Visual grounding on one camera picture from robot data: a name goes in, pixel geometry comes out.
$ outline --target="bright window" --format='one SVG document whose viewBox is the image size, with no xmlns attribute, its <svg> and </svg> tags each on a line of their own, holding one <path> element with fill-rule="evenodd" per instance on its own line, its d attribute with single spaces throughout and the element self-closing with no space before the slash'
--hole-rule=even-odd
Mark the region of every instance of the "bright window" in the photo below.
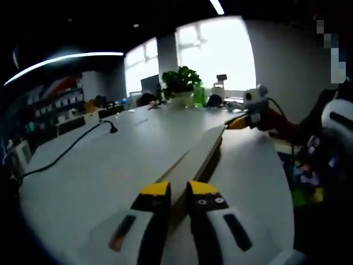
<svg viewBox="0 0 353 265">
<path fill-rule="evenodd" d="M 200 21 L 176 31 L 179 65 L 200 75 L 212 88 L 217 75 L 227 74 L 226 90 L 255 88 L 255 64 L 250 38 L 241 17 Z"/>
<path fill-rule="evenodd" d="M 128 52 L 125 57 L 126 94 L 141 91 L 141 80 L 158 75 L 157 40 L 153 38 Z"/>
</svg>

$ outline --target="tabletop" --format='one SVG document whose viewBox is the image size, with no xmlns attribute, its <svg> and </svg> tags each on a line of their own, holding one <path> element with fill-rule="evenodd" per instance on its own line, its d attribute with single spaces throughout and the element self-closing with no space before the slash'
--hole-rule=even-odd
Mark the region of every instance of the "tabletop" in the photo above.
<svg viewBox="0 0 353 265">
<path fill-rule="evenodd" d="M 129 208 L 142 187 L 154 183 L 202 133 L 236 115 L 225 110 L 141 107 L 108 117 L 117 133 L 110 134 L 109 124 L 102 124 L 56 165 L 24 179 L 24 217 L 61 260 L 87 240 L 95 225 Z M 27 171 L 52 162 L 91 127 L 87 124 L 40 146 Z M 291 194 L 268 134 L 249 128 L 225 131 L 221 151 L 210 183 L 229 205 L 267 224 L 280 247 L 292 248 Z M 189 218 L 168 239 L 162 264 L 197 264 Z"/>
</svg>

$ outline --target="wooden board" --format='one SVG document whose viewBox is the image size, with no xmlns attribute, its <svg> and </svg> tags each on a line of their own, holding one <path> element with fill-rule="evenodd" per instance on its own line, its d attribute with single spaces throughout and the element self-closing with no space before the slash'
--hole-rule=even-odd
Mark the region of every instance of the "wooden board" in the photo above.
<svg viewBox="0 0 353 265">
<path fill-rule="evenodd" d="M 172 188 L 172 208 L 170 224 L 172 227 L 182 221 L 185 211 L 185 188 L 189 180 L 207 182 L 220 158 L 220 145 L 224 126 L 206 131 L 193 146 L 157 182 L 169 181 Z"/>
</svg>

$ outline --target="computer monitor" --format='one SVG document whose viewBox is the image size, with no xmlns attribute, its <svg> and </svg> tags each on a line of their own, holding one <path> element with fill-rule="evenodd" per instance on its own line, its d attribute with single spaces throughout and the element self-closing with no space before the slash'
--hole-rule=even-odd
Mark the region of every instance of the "computer monitor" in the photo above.
<svg viewBox="0 0 353 265">
<path fill-rule="evenodd" d="M 141 80 L 142 93 L 150 92 L 153 95 L 157 94 L 159 88 L 159 76 L 150 76 Z"/>
</svg>

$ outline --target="black cable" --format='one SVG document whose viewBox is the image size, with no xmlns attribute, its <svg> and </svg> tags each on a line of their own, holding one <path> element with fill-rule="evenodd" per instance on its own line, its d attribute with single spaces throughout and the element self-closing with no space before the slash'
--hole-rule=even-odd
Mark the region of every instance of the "black cable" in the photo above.
<svg viewBox="0 0 353 265">
<path fill-rule="evenodd" d="M 77 144 L 77 142 L 79 140 L 81 140 L 82 138 L 84 138 L 87 134 L 89 134 L 91 131 L 93 131 L 95 128 L 97 128 L 99 125 L 103 124 L 103 123 L 109 123 L 111 128 L 110 128 L 110 133 L 113 134 L 113 133 L 116 133 L 117 132 L 117 128 L 114 126 L 114 124 L 111 122 L 111 121 L 108 121 L 108 120 L 104 120 L 104 121 L 100 121 L 99 124 L 93 126 L 92 128 L 90 128 L 88 131 L 86 131 L 83 135 L 81 135 L 75 142 L 72 143 L 72 145 L 66 149 L 61 155 L 58 156 L 57 159 L 55 159 L 53 162 L 51 162 L 49 165 L 45 166 L 45 167 L 41 167 L 41 168 L 38 168 L 36 170 L 33 170 L 33 171 L 30 171 L 30 172 L 27 172 L 26 174 L 24 174 L 22 176 L 22 180 L 20 181 L 21 184 L 22 184 L 22 181 L 25 177 L 31 175 L 31 174 L 34 174 L 34 173 L 38 173 L 38 172 L 42 172 L 42 171 L 45 171 L 47 170 L 48 168 L 52 167 L 53 165 L 55 165 L 68 151 L 70 151 L 74 146 L 75 144 Z"/>
<path fill-rule="evenodd" d="M 273 98 L 268 98 L 269 101 L 274 103 L 277 109 L 280 111 L 281 115 L 288 121 L 287 116 L 283 112 L 282 108 L 278 105 L 278 103 Z M 294 156 L 294 144 L 293 139 L 291 139 L 291 156 L 292 156 L 292 176 L 294 176 L 294 168 L 295 168 L 295 156 Z"/>
</svg>

